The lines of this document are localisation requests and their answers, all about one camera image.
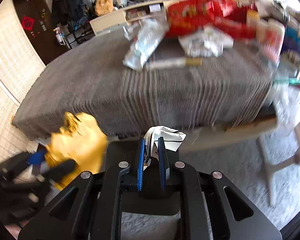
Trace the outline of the white plastic wrapper bag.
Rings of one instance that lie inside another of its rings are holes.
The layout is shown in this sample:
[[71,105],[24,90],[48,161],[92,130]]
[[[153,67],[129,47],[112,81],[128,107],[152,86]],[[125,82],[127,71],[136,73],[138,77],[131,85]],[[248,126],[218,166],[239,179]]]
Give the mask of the white plastic wrapper bag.
[[169,30],[166,17],[145,18],[123,27],[125,38],[131,41],[123,64],[133,70],[142,70]]

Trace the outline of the cream TV cabinet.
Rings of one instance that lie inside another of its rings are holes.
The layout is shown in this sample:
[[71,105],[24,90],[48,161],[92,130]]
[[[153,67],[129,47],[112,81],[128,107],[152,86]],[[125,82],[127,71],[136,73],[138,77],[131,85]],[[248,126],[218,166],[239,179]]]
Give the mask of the cream TV cabinet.
[[90,21],[95,35],[120,25],[130,25],[147,18],[166,16],[166,9],[179,0],[153,0],[123,7]]

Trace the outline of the yellow plastic bag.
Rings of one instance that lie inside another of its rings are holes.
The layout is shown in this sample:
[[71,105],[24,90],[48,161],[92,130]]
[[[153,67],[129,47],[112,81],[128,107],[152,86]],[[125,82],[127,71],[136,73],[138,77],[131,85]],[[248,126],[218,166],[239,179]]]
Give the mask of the yellow plastic bag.
[[45,160],[50,168],[72,159],[77,167],[55,183],[58,190],[64,189],[81,172],[96,174],[102,170],[108,146],[107,136],[99,128],[96,119],[87,113],[64,113],[64,125],[51,134],[46,146]]

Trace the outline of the dark coats on rack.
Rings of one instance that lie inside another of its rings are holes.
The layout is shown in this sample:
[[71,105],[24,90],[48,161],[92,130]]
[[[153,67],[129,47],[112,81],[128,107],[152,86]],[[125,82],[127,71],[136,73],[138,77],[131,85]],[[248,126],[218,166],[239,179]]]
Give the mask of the dark coats on rack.
[[77,30],[85,20],[83,0],[52,0],[51,21],[53,25],[68,25]]

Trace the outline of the white paper receipt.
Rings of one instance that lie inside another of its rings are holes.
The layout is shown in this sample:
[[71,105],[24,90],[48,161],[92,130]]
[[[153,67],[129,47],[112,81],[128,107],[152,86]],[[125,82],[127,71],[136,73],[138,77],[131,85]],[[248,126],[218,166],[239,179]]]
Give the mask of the white paper receipt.
[[144,158],[143,169],[145,170],[151,164],[151,157],[159,159],[159,138],[164,140],[167,150],[176,152],[179,146],[186,138],[186,134],[166,126],[151,127],[143,137],[144,140]]

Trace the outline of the white barcode box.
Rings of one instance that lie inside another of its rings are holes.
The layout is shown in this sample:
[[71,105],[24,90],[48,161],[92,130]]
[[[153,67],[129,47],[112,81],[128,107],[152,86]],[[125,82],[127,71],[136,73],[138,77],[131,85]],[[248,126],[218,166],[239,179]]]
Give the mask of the white barcode box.
[[219,57],[224,49],[232,48],[234,39],[211,25],[190,35],[178,37],[185,54],[189,57]]

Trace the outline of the dark wooden door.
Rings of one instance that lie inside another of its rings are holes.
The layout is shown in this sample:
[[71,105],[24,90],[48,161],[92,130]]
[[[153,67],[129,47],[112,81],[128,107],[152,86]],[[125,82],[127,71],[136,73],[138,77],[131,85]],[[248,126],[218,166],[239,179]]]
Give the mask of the dark wooden door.
[[45,64],[68,51],[55,36],[46,0],[12,1],[27,38]]

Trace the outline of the red snack bag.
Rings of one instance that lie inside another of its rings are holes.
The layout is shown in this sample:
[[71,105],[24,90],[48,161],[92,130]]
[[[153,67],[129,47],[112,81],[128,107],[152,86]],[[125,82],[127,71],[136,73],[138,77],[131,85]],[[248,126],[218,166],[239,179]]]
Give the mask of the red snack bag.
[[256,28],[247,25],[253,3],[238,5],[234,0],[182,0],[166,9],[169,31],[166,37],[184,36],[211,25],[234,39],[254,39]]

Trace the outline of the grey plaid tablecloth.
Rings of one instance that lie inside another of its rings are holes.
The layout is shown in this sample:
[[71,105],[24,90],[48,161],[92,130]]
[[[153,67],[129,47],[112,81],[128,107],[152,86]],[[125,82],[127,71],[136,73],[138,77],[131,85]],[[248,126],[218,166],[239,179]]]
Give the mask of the grey plaid tablecloth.
[[93,37],[50,62],[23,99],[13,125],[28,138],[58,131],[66,112],[92,115],[108,136],[145,133],[152,126],[188,129],[252,122],[275,68],[235,41],[201,66],[132,70],[122,30]]

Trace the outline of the yellow plush backpack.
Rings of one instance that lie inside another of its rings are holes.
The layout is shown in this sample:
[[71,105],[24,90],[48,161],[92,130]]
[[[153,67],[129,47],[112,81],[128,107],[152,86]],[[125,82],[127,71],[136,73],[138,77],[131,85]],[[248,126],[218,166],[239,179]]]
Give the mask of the yellow plush backpack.
[[114,11],[113,0],[96,0],[95,1],[95,14],[102,16]]

